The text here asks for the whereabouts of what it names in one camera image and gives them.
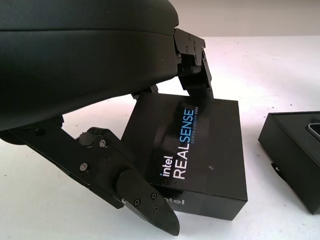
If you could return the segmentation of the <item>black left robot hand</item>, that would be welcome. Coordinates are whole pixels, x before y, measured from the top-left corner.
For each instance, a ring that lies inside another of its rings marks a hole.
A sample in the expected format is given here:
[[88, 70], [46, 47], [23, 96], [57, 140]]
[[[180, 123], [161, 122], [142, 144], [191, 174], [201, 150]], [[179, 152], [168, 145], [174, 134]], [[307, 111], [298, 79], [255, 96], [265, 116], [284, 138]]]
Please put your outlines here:
[[110, 98], [156, 92], [178, 77], [191, 97], [213, 97], [205, 41], [178, 28], [168, 0], [3, 0], [0, 137], [26, 145], [117, 209], [127, 206], [177, 236], [179, 220], [109, 130], [78, 138], [63, 115]]

